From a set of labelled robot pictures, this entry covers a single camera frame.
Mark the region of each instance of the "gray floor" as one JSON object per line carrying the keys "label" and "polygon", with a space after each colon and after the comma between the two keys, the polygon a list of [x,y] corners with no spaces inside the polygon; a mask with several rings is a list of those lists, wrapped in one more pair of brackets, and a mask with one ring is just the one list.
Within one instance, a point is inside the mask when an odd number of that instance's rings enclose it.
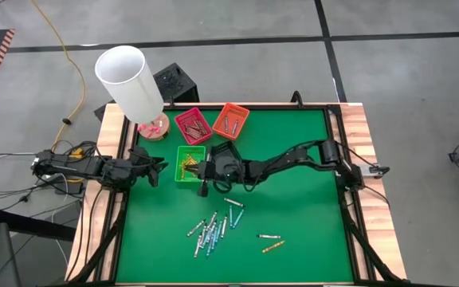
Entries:
{"label": "gray floor", "polygon": [[[67,44],[321,35],[312,0],[38,3]],[[459,31],[459,1],[323,4],[332,35]],[[1,4],[0,28],[17,29],[14,47],[57,45],[28,0]],[[348,101],[365,104],[379,160],[392,168],[384,183],[409,279],[459,285],[459,171],[447,159],[459,143],[459,38],[336,42],[334,47]],[[86,104],[65,134],[74,143],[96,139],[100,123],[92,111],[109,100],[93,74],[102,52],[71,53],[88,88]],[[143,52],[153,72],[177,62],[198,84],[202,101],[289,100],[295,89],[306,101],[336,101],[323,43]],[[0,151],[50,146],[61,118],[79,97],[80,80],[62,53],[7,55],[0,70]],[[31,183],[29,160],[0,161],[0,191]],[[37,192],[31,202],[11,211],[35,214],[61,205],[63,199],[50,191]],[[3,199],[0,208],[14,201]],[[75,216],[74,210],[65,213],[70,214],[65,220]],[[16,247],[26,239],[14,238]],[[64,268],[56,243],[32,242],[18,256],[23,283],[55,281]],[[46,262],[54,266],[44,269]]]}

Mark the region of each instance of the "yellow cable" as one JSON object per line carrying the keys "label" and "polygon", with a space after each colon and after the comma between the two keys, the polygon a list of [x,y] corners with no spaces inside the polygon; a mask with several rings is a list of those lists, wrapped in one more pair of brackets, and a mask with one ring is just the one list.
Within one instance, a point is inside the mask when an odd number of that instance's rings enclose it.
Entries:
{"label": "yellow cable", "polygon": [[[67,51],[67,48],[65,47],[65,43],[61,39],[61,36],[57,32],[56,28],[54,28],[53,23],[49,20],[49,18],[47,18],[47,16],[45,15],[44,11],[42,11],[40,9],[40,7],[38,6],[38,4],[37,4],[37,2],[35,0],[31,0],[31,2],[33,3],[33,6],[35,6],[35,8],[37,8],[38,12],[40,12],[41,16],[45,19],[47,24],[49,24],[51,29],[53,29],[54,33],[56,34],[57,39],[61,43],[61,48],[63,48],[63,52],[65,52],[65,56],[66,56],[67,60],[76,68],[77,72],[79,73],[80,80],[82,81],[82,85],[83,85],[82,97],[80,98],[79,103],[77,104],[76,108],[67,117],[67,119],[71,120],[77,114],[77,112],[79,111],[80,107],[84,103],[84,99],[86,98],[86,82],[84,81],[83,73],[80,71],[79,66],[77,66],[76,62],[74,62],[70,58],[69,51]],[[65,123],[63,123],[61,125],[60,131],[57,133],[56,139],[54,140],[54,143],[53,143],[53,148],[52,148],[53,151],[56,149],[56,146],[57,146],[56,143],[60,140],[61,135],[63,134],[63,131],[65,130],[66,127],[67,127],[67,124],[65,124]],[[70,180],[68,180],[69,183],[80,183],[81,181],[83,181],[83,179],[70,179]]]}

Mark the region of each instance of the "orange bin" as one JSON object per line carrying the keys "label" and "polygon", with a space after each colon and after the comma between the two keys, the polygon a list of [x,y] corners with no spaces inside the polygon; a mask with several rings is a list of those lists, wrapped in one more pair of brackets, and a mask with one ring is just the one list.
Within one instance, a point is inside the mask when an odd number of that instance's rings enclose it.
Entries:
{"label": "orange bin", "polygon": [[247,116],[249,116],[249,110],[247,108],[226,103],[215,120],[212,129],[225,138],[236,140],[244,127]]}

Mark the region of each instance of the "concrete floor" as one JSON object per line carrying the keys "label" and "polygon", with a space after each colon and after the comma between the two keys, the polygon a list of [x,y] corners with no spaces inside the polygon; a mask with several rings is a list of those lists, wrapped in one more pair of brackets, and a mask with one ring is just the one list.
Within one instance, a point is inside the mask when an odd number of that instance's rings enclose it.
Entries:
{"label": "concrete floor", "polygon": [[[313,0],[38,3],[70,45],[321,35]],[[332,35],[459,32],[459,1],[322,3]],[[1,4],[1,28],[17,29],[13,47],[58,45],[29,0]],[[392,169],[384,183],[409,279],[459,285],[459,171],[447,158],[459,143],[459,38],[333,45],[347,99],[365,104],[380,163]],[[73,143],[96,140],[100,123],[92,111],[109,100],[93,73],[102,52],[71,53],[88,89],[78,120],[65,134]],[[143,52],[152,72],[177,62],[198,84],[202,101],[289,100],[295,89],[305,101],[336,101],[322,42],[154,48]],[[75,107],[79,97],[80,80],[62,53],[8,54],[0,70],[0,151],[49,147],[61,118]],[[0,161],[0,191],[33,182],[29,160]],[[3,199],[0,208],[14,201]],[[29,215],[62,203],[63,196],[43,191],[11,211]],[[51,261],[63,260],[54,242],[35,242],[27,250],[19,255],[27,270],[44,264],[31,260],[38,253],[49,254]],[[61,268],[62,264],[56,264],[53,272],[42,270],[40,275],[22,271],[22,280],[26,285],[55,281]]]}

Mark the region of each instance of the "black box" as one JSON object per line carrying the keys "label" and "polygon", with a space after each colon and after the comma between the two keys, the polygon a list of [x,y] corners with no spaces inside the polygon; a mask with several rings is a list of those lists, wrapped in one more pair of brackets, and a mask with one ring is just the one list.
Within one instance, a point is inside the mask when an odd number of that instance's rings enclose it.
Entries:
{"label": "black box", "polygon": [[[171,99],[173,99],[175,103],[199,103],[198,86],[178,64],[173,63],[167,66],[158,71],[153,77],[165,102],[171,102]],[[105,105],[96,109],[94,113],[102,121]]]}

